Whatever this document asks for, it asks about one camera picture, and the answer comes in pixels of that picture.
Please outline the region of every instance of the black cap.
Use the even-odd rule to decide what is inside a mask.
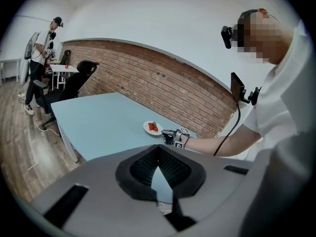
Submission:
[[[57,23],[58,26],[61,25],[61,22],[62,22],[61,17],[55,17],[53,20]]]
[[[244,11],[237,22],[237,25],[235,25],[232,28],[232,40],[237,41],[237,47],[243,47],[244,51],[249,51],[250,49],[248,47],[244,46],[244,23],[245,19],[248,19],[252,13],[258,12],[257,9],[252,9],[248,11]]]

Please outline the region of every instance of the light blue tabletop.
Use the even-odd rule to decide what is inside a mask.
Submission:
[[[120,93],[80,97],[51,106],[69,141],[86,161],[141,146],[164,144],[162,135],[153,136],[143,129],[146,121],[156,121],[163,129],[182,127]],[[160,201],[171,203],[171,188],[159,168],[152,188],[158,192]]]

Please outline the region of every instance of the sneaker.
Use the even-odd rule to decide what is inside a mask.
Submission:
[[[34,115],[34,111],[32,109],[32,107],[30,105],[25,105],[24,106],[25,111],[30,114],[30,115]]]

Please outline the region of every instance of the backpack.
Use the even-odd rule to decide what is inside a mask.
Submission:
[[[25,49],[25,53],[24,53],[24,58],[25,59],[31,59],[32,55],[34,54],[35,51],[35,42],[38,39],[38,36],[40,35],[40,33],[34,33],[33,36],[30,38],[26,49]]]

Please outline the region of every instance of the small screen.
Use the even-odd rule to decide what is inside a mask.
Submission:
[[[235,99],[235,101],[238,103],[240,101],[240,93],[245,88],[241,80],[238,78],[238,76],[235,73],[231,74],[231,92]]]

